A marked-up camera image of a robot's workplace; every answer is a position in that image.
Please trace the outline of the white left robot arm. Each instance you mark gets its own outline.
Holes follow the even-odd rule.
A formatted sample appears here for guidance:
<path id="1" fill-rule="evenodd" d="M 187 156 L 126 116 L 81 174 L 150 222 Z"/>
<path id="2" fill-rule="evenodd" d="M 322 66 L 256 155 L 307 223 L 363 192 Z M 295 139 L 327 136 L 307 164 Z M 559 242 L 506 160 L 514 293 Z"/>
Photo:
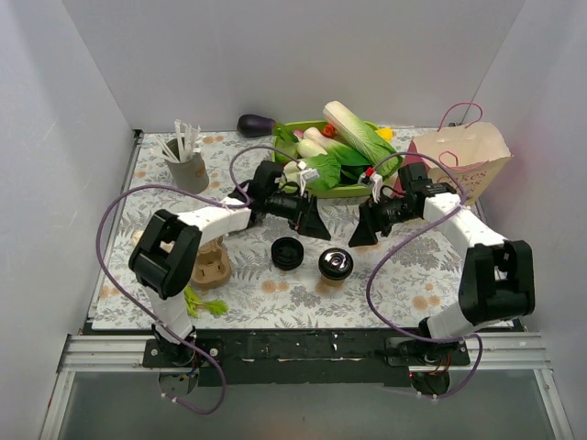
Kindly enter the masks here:
<path id="1" fill-rule="evenodd" d="M 191 279 L 199 247 L 245 230 L 265 215 L 287 220 L 301 236 L 331 238 L 314 196 L 279 189 L 282 171 L 282 165 L 264 160 L 246 183 L 245 192 L 234 191 L 219 206 L 187 213 L 172 214 L 161 209 L 147 224 L 128 265 L 150 299 L 159 353 L 174 366 L 186 366 L 194 359 L 194 327 L 183 290 Z"/>

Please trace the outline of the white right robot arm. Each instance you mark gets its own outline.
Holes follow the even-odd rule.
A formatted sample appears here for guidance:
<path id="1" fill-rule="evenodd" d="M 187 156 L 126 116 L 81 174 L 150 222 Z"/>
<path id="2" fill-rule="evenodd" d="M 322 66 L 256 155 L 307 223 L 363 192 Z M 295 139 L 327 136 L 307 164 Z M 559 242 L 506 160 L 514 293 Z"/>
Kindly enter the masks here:
<path id="1" fill-rule="evenodd" d="M 400 168 L 399 180 L 402 196 L 377 192 L 360 205 L 349 246 L 375 245 L 394 225 L 422 218 L 459 252 L 463 265 L 455 303 L 423 319 L 415 337 L 386 340 L 384 354 L 390 363 L 400 365 L 416 358 L 436 364 L 458 350 L 462 337 L 534 312 L 533 253 L 526 241 L 512 241 L 494 232 L 461 205 L 452 186 L 432 182 L 421 162 Z"/>

